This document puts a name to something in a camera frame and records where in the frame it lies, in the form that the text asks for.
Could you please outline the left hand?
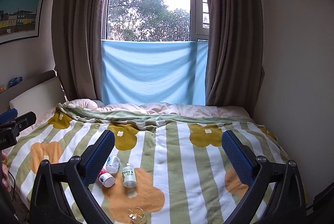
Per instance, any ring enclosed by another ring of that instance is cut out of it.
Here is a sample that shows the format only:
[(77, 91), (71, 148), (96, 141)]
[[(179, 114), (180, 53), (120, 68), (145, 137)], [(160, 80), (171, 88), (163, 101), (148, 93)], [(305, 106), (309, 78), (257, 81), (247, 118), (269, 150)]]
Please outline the left hand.
[(4, 187), (4, 189), (6, 189), (8, 192), (10, 192), (11, 191), (11, 183), (10, 183), (10, 179), (9, 179), (8, 167), (5, 164), (6, 160), (7, 160), (7, 155), (4, 152), (2, 152), (2, 167), (1, 167), (2, 179), (1, 179), (1, 185)]

